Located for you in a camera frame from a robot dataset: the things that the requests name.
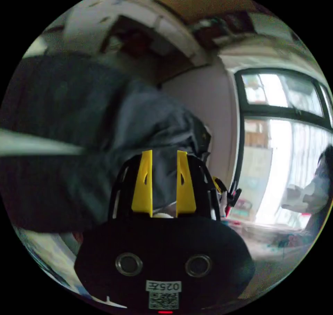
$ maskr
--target window frame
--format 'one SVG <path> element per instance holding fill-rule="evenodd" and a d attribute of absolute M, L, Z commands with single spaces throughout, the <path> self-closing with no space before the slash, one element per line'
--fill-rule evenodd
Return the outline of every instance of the window frame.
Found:
<path fill-rule="evenodd" d="M 306 112 L 306 111 L 301 111 L 301 113 L 299 114 L 295 111 L 295 109 L 290 107 L 279 107 L 279 106 L 248 103 L 242 75 L 258 75 L 262 73 L 287 75 L 290 77 L 299 78 L 311 82 L 315 87 L 317 96 L 319 98 L 323 111 L 323 116 L 315 115 L 311 112 Z M 330 122 L 330 115 L 328 112 L 328 108 L 320 86 L 322 86 L 326 90 L 326 92 L 327 88 L 324 84 L 320 83 L 318 80 L 294 70 L 286 70 L 279 68 L 251 68 L 251 69 L 240 70 L 237 73 L 235 73 L 235 80 L 236 80 L 238 100 L 239 100 L 239 110 L 240 113 L 245 118 L 295 120 L 315 125 L 331 132 L 333 131 Z"/>
<path fill-rule="evenodd" d="M 323 116 L 318 116 L 310 112 L 297 111 L 290 107 L 278 107 L 278 106 L 269 106 L 269 105 L 260 105 L 260 104 L 250 104 L 246 98 L 245 85 L 242 79 L 242 75 L 258 75 L 258 74 L 277 74 L 277 75 L 287 75 L 290 77 L 300 78 L 303 80 L 310 81 L 316 90 L 317 96 L 319 98 Z M 303 74 L 298 71 L 281 69 L 281 68 L 250 68 L 239 70 L 234 74 L 236 89 L 238 94 L 238 104 L 239 104 L 239 120 L 240 120 L 240 137 L 239 137 L 239 151 L 237 157 L 237 164 L 234 173 L 233 183 L 237 185 L 240 179 L 241 168 L 243 164 L 244 156 L 244 144 L 245 144 L 245 119 L 252 120 L 286 120 L 286 121 L 297 121 L 299 123 L 308 124 L 318 128 L 322 128 L 326 131 L 333 133 L 333 128 L 330 122 L 330 116 L 324 94 L 321 90 L 322 86 L 328 96 L 329 103 L 333 109 L 333 101 L 330 99 L 328 94 L 328 89 L 325 84 L 319 82 L 317 79 Z"/>

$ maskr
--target white object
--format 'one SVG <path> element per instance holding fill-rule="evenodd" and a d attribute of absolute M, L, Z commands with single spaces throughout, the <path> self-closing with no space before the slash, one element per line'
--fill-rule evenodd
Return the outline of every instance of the white object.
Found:
<path fill-rule="evenodd" d="M 188 58 L 194 53 L 191 41 L 167 19 L 162 19 L 156 31 L 181 50 Z"/>
<path fill-rule="evenodd" d="M 167 213 L 157 213 L 153 215 L 153 218 L 173 218 L 173 217 L 168 215 Z"/>
<path fill-rule="evenodd" d="M 134 2 L 123 1 L 119 7 L 120 15 L 126 16 L 147 27 L 154 27 L 158 14 Z"/>
<path fill-rule="evenodd" d="M 118 305 L 118 304 L 110 301 L 110 297 L 109 296 L 106 297 L 106 302 L 102 301 L 102 300 L 99 300 L 99 299 L 93 297 L 92 295 L 91 295 L 91 298 L 94 301 L 99 302 L 100 304 L 105 304 L 105 305 L 108 305 L 108 306 L 113 306 L 113 307 L 118 307 L 118 308 L 127 308 L 126 306 Z"/>
<path fill-rule="evenodd" d="M 210 27 L 212 26 L 211 22 L 207 19 L 202 19 L 200 22 L 199 22 L 203 27 Z"/>
<path fill-rule="evenodd" d="M 304 196 L 316 195 L 317 200 L 313 201 L 311 204 L 304 202 Z M 283 209 L 288 209 L 290 211 L 299 212 L 299 213 L 318 213 L 326 205 L 328 201 L 328 194 L 325 194 L 321 189 L 315 186 L 315 183 L 312 181 L 305 188 L 300 189 L 300 196 L 298 198 L 288 198 L 287 191 L 282 199 L 281 207 Z"/>
<path fill-rule="evenodd" d="M 23 55 L 24 58 L 43 55 L 47 49 L 47 44 L 42 37 L 38 37 Z"/>
<path fill-rule="evenodd" d="M 79 155 L 83 148 L 42 137 L 0 129 L 0 156 Z"/>

